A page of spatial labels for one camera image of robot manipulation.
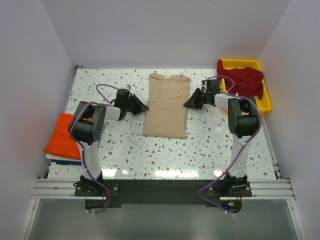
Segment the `beige t shirt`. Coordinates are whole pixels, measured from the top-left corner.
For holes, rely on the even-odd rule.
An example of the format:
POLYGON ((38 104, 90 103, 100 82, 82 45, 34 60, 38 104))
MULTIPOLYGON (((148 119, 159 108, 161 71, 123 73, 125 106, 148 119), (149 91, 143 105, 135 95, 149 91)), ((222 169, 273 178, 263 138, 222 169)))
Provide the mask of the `beige t shirt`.
POLYGON ((183 74, 149 75, 149 97, 142 134, 147 137, 185 139, 187 136, 191 78, 183 74))

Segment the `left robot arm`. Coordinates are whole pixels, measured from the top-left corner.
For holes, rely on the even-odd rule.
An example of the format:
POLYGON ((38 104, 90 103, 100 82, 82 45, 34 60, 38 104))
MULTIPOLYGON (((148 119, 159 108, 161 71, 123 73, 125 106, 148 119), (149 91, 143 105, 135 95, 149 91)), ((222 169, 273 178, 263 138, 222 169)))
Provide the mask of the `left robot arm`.
POLYGON ((81 101, 69 123, 68 133, 80 152, 83 172, 76 188, 85 188, 92 196, 104 190, 98 151, 108 121, 121 121, 130 113, 134 116, 150 108, 128 89, 120 88, 115 99, 106 104, 81 101))

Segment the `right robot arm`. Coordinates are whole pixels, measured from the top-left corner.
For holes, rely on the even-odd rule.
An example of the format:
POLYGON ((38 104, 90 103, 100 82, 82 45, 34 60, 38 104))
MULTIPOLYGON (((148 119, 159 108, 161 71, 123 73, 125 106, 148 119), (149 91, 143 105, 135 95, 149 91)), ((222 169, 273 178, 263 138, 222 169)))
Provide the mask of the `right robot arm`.
POLYGON ((202 81, 202 87, 197 88, 183 104, 185 108, 201 109, 203 105, 209 104, 227 110, 228 128, 232 134, 230 164, 207 188, 230 197, 247 186, 250 146, 262 127, 262 116, 255 98, 232 94, 234 86, 235 82, 230 77, 209 77, 202 81))

